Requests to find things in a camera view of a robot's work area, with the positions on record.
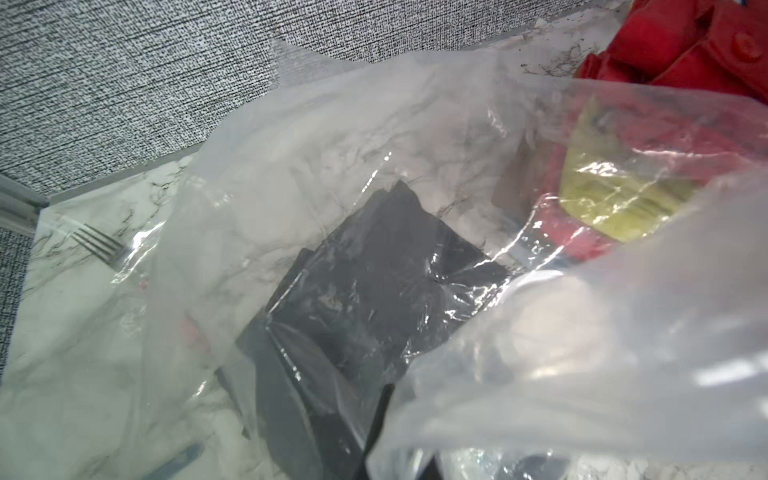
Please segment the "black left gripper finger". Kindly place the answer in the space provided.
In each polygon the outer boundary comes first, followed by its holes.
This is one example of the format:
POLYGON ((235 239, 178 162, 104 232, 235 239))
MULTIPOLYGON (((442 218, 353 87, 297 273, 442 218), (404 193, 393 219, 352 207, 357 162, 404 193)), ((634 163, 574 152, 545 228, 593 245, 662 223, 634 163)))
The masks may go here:
MULTIPOLYGON (((353 480, 369 480, 370 479, 369 474, 366 470, 365 461, 367 460, 370 452, 372 451, 373 447, 375 446, 376 442, 379 439, 379 436, 381 434, 381 431, 384 425, 387 408, 391 401, 394 390, 395 390, 394 384, 386 384, 382 389, 382 392, 379 397, 378 404, 375 410, 375 414, 372 420, 370 431, 369 431, 369 434, 365 443, 365 447, 362 453, 362 457, 353 475, 353 480)), ((430 461, 430 463, 427 465, 425 470, 420 474, 418 479, 419 480, 442 480, 443 479, 435 460, 430 461)))

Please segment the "clear plastic vacuum bag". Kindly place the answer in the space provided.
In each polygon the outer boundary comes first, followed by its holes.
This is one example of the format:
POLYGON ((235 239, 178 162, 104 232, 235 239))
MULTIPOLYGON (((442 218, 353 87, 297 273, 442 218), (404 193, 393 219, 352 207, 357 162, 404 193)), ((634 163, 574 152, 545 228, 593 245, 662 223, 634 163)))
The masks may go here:
POLYGON ((313 57, 43 211, 5 479, 763 479, 767 108, 313 57))

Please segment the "yellow garment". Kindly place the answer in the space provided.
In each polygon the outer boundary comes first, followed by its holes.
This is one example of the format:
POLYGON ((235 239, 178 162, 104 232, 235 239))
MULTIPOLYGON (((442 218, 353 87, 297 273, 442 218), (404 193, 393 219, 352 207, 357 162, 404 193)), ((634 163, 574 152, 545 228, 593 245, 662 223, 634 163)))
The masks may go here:
POLYGON ((691 180, 622 145, 612 111, 590 100, 570 135, 560 177, 561 207, 621 243, 650 235, 697 192, 691 180))

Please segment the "red garment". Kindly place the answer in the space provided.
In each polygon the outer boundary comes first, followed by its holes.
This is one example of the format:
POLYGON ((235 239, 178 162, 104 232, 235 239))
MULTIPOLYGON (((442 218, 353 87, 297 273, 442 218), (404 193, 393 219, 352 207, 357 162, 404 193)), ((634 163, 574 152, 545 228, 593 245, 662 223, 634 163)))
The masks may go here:
MULTIPOLYGON (((693 181, 697 192, 722 176, 767 162, 767 110, 760 105, 698 114, 603 107, 612 111, 609 123, 623 146, 667 168, 670 177, 693 181)), ((560 205, 565 154, 581 111, 567 115, 561 126, 537 140, 526 161, 529 177, 521 201, 535 230, 566 255, 586 261, 622 243, 560 205)))

